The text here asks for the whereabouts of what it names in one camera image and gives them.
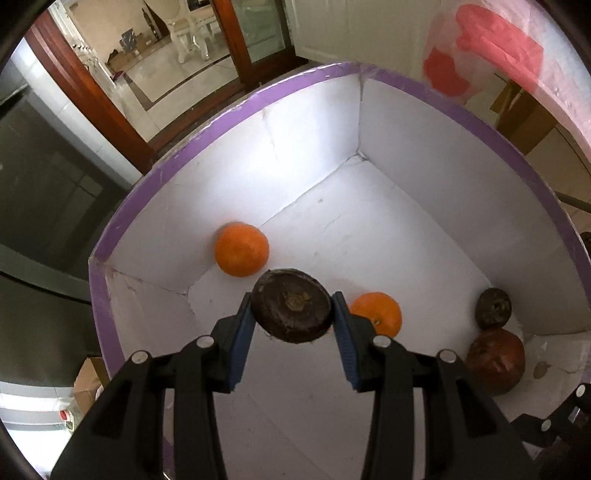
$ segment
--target doorway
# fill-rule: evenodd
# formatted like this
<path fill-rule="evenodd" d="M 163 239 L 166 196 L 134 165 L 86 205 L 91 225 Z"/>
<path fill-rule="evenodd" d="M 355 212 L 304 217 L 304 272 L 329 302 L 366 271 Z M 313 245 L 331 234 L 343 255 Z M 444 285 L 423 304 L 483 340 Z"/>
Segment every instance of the doorway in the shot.
<path fill-rule="evenodd" d="M 26 38 L 143 173 L 209 115 L 303 63 L 281 0 L 57 0 Z"/>

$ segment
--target white chair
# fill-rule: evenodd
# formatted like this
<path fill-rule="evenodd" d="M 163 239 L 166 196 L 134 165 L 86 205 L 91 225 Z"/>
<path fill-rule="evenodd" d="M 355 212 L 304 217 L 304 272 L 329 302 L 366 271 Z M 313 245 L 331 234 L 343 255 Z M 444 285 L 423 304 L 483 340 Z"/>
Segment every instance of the white chair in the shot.
<path fill-rule="evenodd" d="M 179 63 L 184 63 L 191 50 L 191 44 L 199 48 L 203 60 L 209 59 L 206 39 L 210 38 L 211 34 L 208 25 L 217 21 L 211 5 L 191 12 L 187 0 L 145 0 L 145 2 L 168 25 L 170 39 L 178 52 Z"/>

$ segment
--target dried fruit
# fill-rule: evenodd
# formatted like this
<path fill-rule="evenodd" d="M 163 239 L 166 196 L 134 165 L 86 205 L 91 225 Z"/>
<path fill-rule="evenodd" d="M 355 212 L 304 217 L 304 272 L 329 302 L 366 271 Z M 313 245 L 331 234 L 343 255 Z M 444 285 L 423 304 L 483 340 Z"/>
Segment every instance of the dried fruit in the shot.
<path fill-rule="evenodd" d="M 470 345 L 466 366 L 490 395 L 506 393 L 525 371 L 523 343 L 502 328 L 484 330 Z"/>
<path fill-rule="evenodd" d="M 511 299 L 500 288 L 487 288 L 476 302 L 476 323 L 481 329 L 504 327 L 511 317 Z"/>
<path fill-rule="evenodd" d="M 316 340 L 332 323 L 330 295 L 306 273 L 269 270 L 251 293 L 252 313 L 268 333 L 289 343 Z"/>

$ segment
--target purple rim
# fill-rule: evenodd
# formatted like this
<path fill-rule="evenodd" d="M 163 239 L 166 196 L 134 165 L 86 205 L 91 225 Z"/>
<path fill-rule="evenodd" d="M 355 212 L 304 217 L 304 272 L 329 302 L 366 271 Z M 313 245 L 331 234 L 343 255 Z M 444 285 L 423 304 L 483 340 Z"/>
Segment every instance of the purple rim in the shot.
<path fill-rule="evenodd" d="M 105 364 L 111 376 L 123 365 L 125 356 L 119 343 L 111 311 L 111 301 L 105 278 L 106 269 L 103 264 L 113 253 L 117 243 L 134 219 L 181 168 L 240 122 L 277 100 L 306 87 L 356 73 L 361 73 L 364 78 L 371 78 L 397 88 L 427 103 L 466 128 L 497 153 L 531 189 L 554 222 L 558 234 L 575 264 L 587 301 L 591 306 L 591 268 L 584 246 L 554 193 L 513 145 L 465 108 L 420 82 L 374 66 L 353 62 L 335 63 L 316 67 L 263 88 L 230 110 L 222 112 L 170 159 L 158 163 L 121 204 L 97 243 L 89 267 L 90 296 L 95 314 L 96 330 Z"/>

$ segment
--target cardboard box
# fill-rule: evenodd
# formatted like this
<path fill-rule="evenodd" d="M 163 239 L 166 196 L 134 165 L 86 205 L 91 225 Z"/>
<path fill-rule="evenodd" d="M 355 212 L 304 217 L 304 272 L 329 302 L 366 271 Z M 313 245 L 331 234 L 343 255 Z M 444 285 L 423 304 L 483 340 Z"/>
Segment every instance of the cardboard box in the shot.
<path fill-rule="evenodd" d="M 531 152 L 557 123 L 538 100 L 513 81 L 507 83 L 491 110 L 499 114 L 496 129 L 524 155 Z"/>
<path fill-rule="evenodd" d="M 109 384 L 109 375 L 103 359 L 99 356 L 87 358 L 78 372 L 74 382 L 74 399 L 82 415 L 90 410 L 95 403 L 96 391 L 101 385 Z"/>
<path fill-rule="evenodd" d="M 506 329 L 526 352 L 522 380 L 494 399 L 510 420 L 547 418 L 581 381 L 591 264 L 577 232 L 507 140 L 414 80 L 354 63 L 298 73 L 225 110 L 146 180 L 89 261 L 92 301 L 111 306 L 96 318 L 108 362 L 178 351 L 236 314 L 255 278 L 212 269 L 212 244 L 241 220 L 275 246 L 265 269 L 299 268 L 347 301 L 392 294 L 396 341 L 424 355 L 465 358 L 480 293 L 503 288 L 515 307 Z M 541 378 L 538 364 L 551 365 Z M 228 471 L 354 480 L 362 469 L 373 399 L 347 383 L 334 334 L 292 345 L 257 329 L 227 398 L 216 397 L 216 417 Z M 243 455 L 252 439 L 273 452 L 263 464 Z"/>

